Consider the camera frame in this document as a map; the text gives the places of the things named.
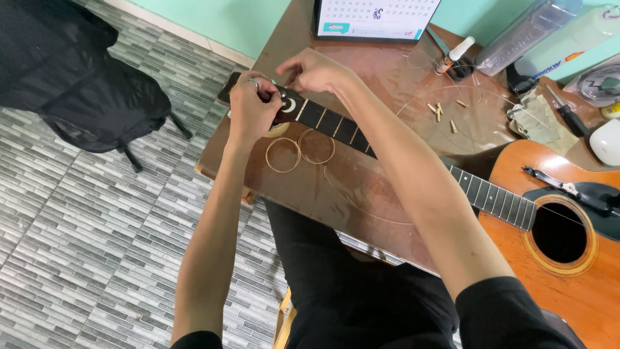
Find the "person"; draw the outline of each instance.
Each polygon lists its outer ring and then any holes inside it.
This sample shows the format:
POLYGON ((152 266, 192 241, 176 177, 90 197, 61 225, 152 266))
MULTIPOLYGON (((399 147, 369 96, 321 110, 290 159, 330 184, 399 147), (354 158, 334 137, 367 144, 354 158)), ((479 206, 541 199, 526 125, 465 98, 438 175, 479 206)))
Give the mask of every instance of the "person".
MULTIPOLYGON (((265 201, 298 311, 288 349, 448 349, 457 328, 464 348, 575 348, 547 324, 435 152, 352 70, 307 48, 276 73, 290 73, 286 86, 299 93, 327 92, 341 100, 441 274, 362 263, 332 229, 265 201)), ((254 71, 241 73, 232 89, 228 142, 180 266, 172 349, 222 348, 244 170, 282 106, 277 91, 254 71), (270 94, 270 101, 258 94, 270 94)))

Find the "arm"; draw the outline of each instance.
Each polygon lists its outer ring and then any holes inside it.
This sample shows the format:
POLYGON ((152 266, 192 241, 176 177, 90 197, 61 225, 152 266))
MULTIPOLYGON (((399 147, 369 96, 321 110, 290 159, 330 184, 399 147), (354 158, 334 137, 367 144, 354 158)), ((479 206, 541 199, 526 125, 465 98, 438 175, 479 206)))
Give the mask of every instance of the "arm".
POLYGON ((213 189, 187 246, 175 292, 171 344, 196 331, 222 336, 224 301, 232 278, 246 164, 254 143, 269 129, 282 103, 275 85, 245 71, 231 93, 231 131, 213 189), (260 93, 273 93, 263 103, 260 93))
POLYGON ((495 276, 514 276, 476 219, 467 197, 435 152, 351 70, 306 49, 277 73, 292 71, 296 91, 334 93, 373 147, 422 236, 451 297, 495 276))

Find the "screwdriver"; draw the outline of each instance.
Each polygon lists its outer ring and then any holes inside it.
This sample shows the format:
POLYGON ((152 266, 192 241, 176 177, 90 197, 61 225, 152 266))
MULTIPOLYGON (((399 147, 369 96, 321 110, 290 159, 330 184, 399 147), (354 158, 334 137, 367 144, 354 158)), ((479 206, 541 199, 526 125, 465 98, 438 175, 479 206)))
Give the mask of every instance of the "screwdriver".
POLYGON ((571 110, 568 104, 564 103, 560 99, 560 97, 556 95, 556 93, 549 87, 548 84, 545 84, 545 86, 547 86, 547 89, 549 90, 549 92, 551 92, 553 98, 555 98, 556 101, 560 104, 560 108, 557 109, 557 112, 560 113, 560 116, 562 117, 566 125, 568 125, 570 131, 573 132, 573 134, 577 137, 587 136, 590 133, 590 130, 585 127, 583 121, 579 119, 579 116, 575 114, 573 110, 571 110))

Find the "crescent moon inlay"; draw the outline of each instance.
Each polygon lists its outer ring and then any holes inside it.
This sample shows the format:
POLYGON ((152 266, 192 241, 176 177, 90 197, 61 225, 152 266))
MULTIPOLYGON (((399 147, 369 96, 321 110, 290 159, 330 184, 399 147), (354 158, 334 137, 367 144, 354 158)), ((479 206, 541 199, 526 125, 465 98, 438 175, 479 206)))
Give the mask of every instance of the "crescent moon inlay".
POLYGON ((292 112, 293 110, 295 110, 295 100, 293 100, 292 98, 287 98, 289 101, 291 101, 291 106, 287 109, 283 109, 282 112, 292 112))

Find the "tiled floor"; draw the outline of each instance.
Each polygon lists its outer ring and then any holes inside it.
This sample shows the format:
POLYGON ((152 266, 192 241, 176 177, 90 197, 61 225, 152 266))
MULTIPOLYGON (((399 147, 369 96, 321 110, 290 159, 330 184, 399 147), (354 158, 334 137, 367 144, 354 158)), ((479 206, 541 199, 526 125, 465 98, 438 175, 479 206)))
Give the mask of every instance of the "tiled floor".
MULTIPOLYGON (((0 347, 167 348, 181 257, 211 188, 193 166, 225 112, 217 92, 244 67, 80 2, 120 29, 112 54, 155 77, 195 136, 168 122, 132 142, 135 174, 116 152, 81 151, 35 114, 0 109, 0 347)), ((224 347, 269 349, 286 281, 260 200, 242 206, 239 233, 224 347)))

